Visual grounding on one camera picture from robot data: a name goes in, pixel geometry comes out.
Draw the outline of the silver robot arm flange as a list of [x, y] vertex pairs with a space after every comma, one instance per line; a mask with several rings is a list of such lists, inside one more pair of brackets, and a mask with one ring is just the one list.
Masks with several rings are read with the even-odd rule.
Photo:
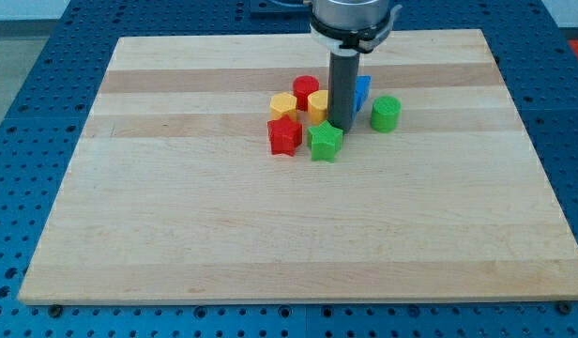
[[312, 0], [311, 36], [331, 54], [370, 54], [390, 35], [402, 5], [390, 0]]

